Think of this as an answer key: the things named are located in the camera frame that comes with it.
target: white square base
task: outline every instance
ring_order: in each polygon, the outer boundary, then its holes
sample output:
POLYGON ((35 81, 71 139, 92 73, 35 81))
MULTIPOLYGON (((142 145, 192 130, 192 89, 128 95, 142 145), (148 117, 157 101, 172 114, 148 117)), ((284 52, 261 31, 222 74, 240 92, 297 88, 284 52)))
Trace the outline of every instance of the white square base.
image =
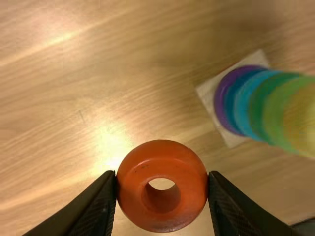
POLYGON ((248 137, 242 137, 239 135, 236 135, 234 133, 231 133, 226 128, 224 128, 220 122, 218 121, 218 118, 216 116, 216 113, 214 111, 214 94, 216 92, 217 86, 219 85, 220 81, 223 79, 223 77, 228 74, 230 71, 234 70, 235 68, 247 65, 247 64, 256 64, 256 65, 263 65, 265 67, 269 67, 268 60, 262 50, 258 50, 255 53, 247 56, 240 62, 234 64, 233 66, 227 68, 223 72, 221 72, 219 75, 208 79, 203 84, 199 85, 196 88, 197 94, 200 97, 203 105, 205 106, 207 112, 212 118, 213 123, 215 124, 218 131, 221 133, 221 136, 224 139, 225 144, 229 148, 233 148, 238 146, 239 144, 249 140, 248 137))

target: green ring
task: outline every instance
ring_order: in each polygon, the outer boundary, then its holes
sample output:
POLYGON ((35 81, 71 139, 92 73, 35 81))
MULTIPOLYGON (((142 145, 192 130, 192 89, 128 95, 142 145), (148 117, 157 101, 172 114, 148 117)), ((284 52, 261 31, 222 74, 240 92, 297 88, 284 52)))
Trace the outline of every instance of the green ring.
POLYGON ((263 107, 263 128, 271 142, 282 147, 284 150, 298 153, 284 135, 284 110, 294 94, 303 87, 314 82, 315 77, 298 77, 275 88, 275 90, 266 98, 263 107))
POLYGON ((299 73, 280 73, 265 80, 257 90, 252 94, 249 106, 249 118, 253 132, 258 135, 265 142, 273 145, 268 134, 265 132, 262 116, 263 107, 266 102, 266 98, 277 87, 283 85, 285 82, 299 77, 299 73))

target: blue ring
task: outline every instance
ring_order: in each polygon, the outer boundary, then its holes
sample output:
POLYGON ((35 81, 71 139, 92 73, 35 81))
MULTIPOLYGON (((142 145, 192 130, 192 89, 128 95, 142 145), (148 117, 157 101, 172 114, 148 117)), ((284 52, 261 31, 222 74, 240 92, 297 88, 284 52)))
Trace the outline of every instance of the blue ring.
POLYGON ((234 127, 238 132, 241 134, 244 134, 241 129, 238 127, 236 124, 235 118, 234 118, 234 99, 235 95, 238 92, 238 90, 244 85, 246 81, 248 81, 252 76, 255 74, 266 70, 266 68, 261 68, 261 69, 255 69, 251 72, 248 72, 241 77, 239 77, 235 83, 227 90, 227 93, 224 96, 224 111, 226 114, 226 118, 229 121, 230 125, 234 127))
POLYGON ((247 80, 241 89, 238 90, 234 99, 234 118, 237 126, 246 136, 250 136, 254 140, 263 141, 254 133, 249 118, 249 107, 252 94, 256 89, 270 77, 279 74, 280 71, 265 70, 261 71, 247 80))

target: orange wooden ring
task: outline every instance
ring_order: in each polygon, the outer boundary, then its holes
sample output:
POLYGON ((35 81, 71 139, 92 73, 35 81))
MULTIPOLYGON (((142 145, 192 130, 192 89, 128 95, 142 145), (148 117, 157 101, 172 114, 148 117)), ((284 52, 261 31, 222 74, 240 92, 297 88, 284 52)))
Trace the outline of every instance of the orange wooden ring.
POLYGON ((173 232, 191 223, 203 210, 208 175, 199 157, 188 147, 154 140, 132 150, 118 172, 118 203, 138 227, 156 233, 173 232), (175 185, 157 190, 149 185, 167 178, 175 185))

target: table surface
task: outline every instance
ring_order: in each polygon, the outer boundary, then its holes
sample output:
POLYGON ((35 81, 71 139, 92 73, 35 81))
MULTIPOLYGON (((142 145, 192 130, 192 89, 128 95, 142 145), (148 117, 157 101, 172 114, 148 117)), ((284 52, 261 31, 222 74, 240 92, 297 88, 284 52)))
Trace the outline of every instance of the table surface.
MULTIPOLYGON (((11 0, 0 19, 1 235, 153 139, 187 145, 288 224, 315 215, 315 162, 254 141, 228 149, 195 92, 257 49, 315 74, 314 1, 11 0)), ((112 235, 154 234, 117 207, 112 235)), ((169 235, 213 235, 209 207, 169 235)))

